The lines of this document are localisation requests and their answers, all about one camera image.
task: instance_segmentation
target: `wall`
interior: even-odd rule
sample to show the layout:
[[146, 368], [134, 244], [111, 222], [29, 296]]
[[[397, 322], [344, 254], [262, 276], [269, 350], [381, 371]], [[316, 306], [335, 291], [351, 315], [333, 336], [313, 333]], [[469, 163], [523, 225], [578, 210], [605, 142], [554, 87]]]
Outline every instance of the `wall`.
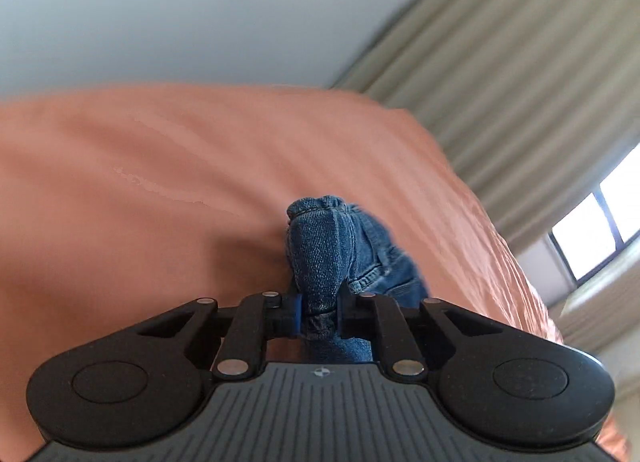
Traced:
[[411, 0], [0, 0], [0, 96], [99, 82], [330, 86]]
[[516, 258], [547, 306], [565, 299], [575, 289], [575, 282], [548, 236], [540, 238]]

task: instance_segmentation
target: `blue denim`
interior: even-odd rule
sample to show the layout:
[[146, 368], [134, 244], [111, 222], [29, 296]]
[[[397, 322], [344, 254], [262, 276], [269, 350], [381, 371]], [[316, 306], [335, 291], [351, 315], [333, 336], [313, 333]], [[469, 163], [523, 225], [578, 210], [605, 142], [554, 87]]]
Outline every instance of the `blue denim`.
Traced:
[[321, 360], [370, 360], [367, 341], [336, 336], [340, 287], [416, 308], [428, 296], [418, 268], [379, 221], [338, 197], [303, 198], [287, 214], [286, 251], [302, 294], [302, 336]]

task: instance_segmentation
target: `ribbed surface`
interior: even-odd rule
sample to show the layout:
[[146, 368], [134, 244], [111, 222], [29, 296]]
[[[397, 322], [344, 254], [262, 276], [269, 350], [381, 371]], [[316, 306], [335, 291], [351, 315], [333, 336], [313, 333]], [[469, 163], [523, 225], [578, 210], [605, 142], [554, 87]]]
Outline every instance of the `ribbed surface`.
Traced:
[[514, 251], [640, 138], [640, 0], [420, 0], [340, 85], [409, 109]]
[[595, 444], [557, 454], [504, 451], [469, 437], [424, 388], [398, 384], [376, 365], [271, 363], [260, 378], [223, 384], [181, 431], [123, 452], [47, 445], [38, 462], [610, 462]]

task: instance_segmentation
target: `grooved plastic surface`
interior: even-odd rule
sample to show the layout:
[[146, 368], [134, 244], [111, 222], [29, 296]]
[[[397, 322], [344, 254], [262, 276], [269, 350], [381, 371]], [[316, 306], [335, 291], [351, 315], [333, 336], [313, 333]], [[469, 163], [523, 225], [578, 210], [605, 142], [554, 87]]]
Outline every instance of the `grooved plastic surface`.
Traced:
[[34, 462], [611, 462], [595, 444], [557, 453], [502, 450], [470, 437], [420, 386], [376, 365], [271, 363], [220, 385], [200, 415], [152, 444], [87, 452], [52, 442]]

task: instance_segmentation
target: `window frame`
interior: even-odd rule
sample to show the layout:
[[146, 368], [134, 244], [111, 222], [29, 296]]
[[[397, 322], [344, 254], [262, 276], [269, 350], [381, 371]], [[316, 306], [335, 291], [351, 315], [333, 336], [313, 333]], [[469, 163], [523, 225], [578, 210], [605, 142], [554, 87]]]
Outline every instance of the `window frame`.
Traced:
[[602, 212], [604, 213], [604, 216], [607, 219], [607, 223], [609, 224], [609, 230], [611, 231], [611, 235], [613, 236], [613, 239], [616, 243], [616, 250], [614, 252], [608, 255], [605, 259], [603, 259], [599, 264], [593, 267], [584, 276], [581, 276], [580, 278], [576, 278], [574, 271], [571, 268], [571, 265], [569, 265], [569, 261], [564, 255], [564, 251], [562, 250], [562, 247], [560, 246], [560, 244], [556, 240], [556, 237], [554, 236], [553, 230], [549, 232], [549, 238], [551, 239], [551, 243], [556, 248], [556, 252], [562, 259], [562, 262], [564, 263], [566, 270], [569, 272], [569, 275], [571, 276], [572, 280], [574, 280], [574, 283], [578, 287], [580, 285], [583, 285], [587, 281], [589, 281], [593, 276], [599, 273], [603, 268], [607, 267], [607, 265], [609, 265], [610, 262], [616, 259], [621, 252], [623, 252], [630, 244], [632, 244], [638, 237], [640, 237], [640, 229], [638, 229], [627, 241], [622, 240], [622, 236], [620, 235], [620, 230], [618, 229], [616, 220], [613, 218], [613, 214], [611, 212], [611, 209], [609, 208], [609, 204], [607, 204], [607, 201], [604, 197], [604, 194], [602, 193], [602, 189], [600, 188], [599, 184], [598, 184], [598, 187], [594, 189], [591, 193], [589, 193], [587, 196], [590, 196], [590, 195], [594, 196], [598, 205], [600, 206], [600, 209], [602, 210]]

